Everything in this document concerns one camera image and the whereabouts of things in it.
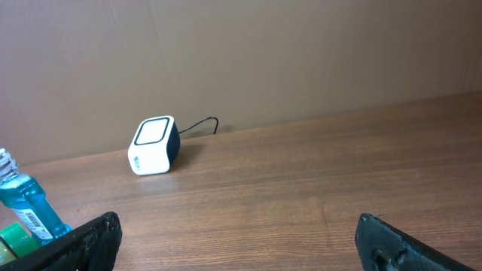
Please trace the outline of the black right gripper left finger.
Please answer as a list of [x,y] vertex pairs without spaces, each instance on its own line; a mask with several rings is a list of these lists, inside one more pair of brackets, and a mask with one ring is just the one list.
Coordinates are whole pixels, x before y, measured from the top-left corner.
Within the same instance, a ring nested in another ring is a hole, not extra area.
[[122,235],[117,213],[106,212],[1,271],[112,271]]

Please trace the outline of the blue mouthwash bottle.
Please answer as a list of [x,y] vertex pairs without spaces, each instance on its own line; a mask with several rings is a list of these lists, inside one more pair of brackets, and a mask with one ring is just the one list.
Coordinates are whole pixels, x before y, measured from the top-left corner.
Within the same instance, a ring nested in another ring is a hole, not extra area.
[[11,209],[39,245],[46,245],[72,231],[46,200],[38,181],[20,171],[11,153],[1,148],[1,202]]

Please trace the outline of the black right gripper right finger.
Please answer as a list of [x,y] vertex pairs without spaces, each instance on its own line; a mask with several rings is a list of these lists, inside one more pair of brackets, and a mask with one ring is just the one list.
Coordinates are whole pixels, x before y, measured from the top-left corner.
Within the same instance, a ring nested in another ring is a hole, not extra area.
[[355,246],[364,271],[474,271],[369,213],[359,217]]

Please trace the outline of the white barcode scanner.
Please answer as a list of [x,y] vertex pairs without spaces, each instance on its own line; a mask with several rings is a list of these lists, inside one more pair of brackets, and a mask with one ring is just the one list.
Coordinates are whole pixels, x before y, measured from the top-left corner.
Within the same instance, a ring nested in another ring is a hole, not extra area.
[[132,171],[139,175],[157,175],[170,170],[180,149],[180,136],[172,116],[143,120],[128,148]]

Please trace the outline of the green lid jar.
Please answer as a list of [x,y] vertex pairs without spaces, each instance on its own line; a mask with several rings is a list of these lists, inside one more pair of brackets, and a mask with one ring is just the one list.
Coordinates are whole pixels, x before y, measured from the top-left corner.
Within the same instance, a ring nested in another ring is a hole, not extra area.
[[18,222],[1,230],[1,265],[31,254],[39,248],[40,245]]

